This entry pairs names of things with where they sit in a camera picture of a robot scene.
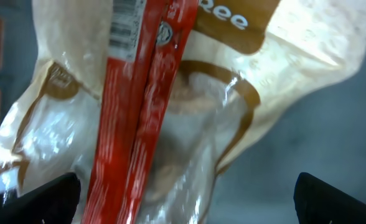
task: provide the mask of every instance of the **white letter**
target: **white letter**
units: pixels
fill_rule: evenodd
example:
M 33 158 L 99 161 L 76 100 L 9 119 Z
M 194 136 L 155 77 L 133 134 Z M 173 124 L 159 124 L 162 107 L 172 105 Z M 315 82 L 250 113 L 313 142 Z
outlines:
M 234 15 L 231 19 L 233 25 L 239 29 L 245 29 L 248 26 L 248 21 L 241 15 Z
M 226 21 L 227 18 L 232 16 L 232 12 L 230 12 L 226 6 L 216 6 L 215 9 L 213 9 L 213 13 L 217 18 L 223 21 Z
M 211 13 L 210 9 L 214 6 L 214 0 L 200 0 L 199 6 L 202 7 L 205 12 Z

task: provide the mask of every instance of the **barcode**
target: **barcode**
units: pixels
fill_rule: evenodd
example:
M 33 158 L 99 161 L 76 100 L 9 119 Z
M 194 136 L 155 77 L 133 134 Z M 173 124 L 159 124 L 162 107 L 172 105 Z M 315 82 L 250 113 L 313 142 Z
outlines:
M 146 0 L 114 0 L 109 55 L 134 61 Z

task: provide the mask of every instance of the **crinkled plastic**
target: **crinkled plastic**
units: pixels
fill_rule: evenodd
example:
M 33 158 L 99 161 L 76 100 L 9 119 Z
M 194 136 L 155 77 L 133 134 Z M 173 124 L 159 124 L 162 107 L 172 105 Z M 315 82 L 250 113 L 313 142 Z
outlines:
M 0 127 L 0 193 L 17 189 L 21 195 L 71 169 L 85 191 L 112 2 L 33 0 L 33 5 L 39 58 L 32 84 Z M 297 99 L 349 78 L 360 67 L 366 1 L 242 0 L 237 5 L 200 1 L 137 223 L 203 221 L 219 172 Z M 64 99 L 54 93 L 37 100 L 53 66 L 71 75 L 78 90 Z M 63 86 L 66 79 L 61 80 L 55 85 Z

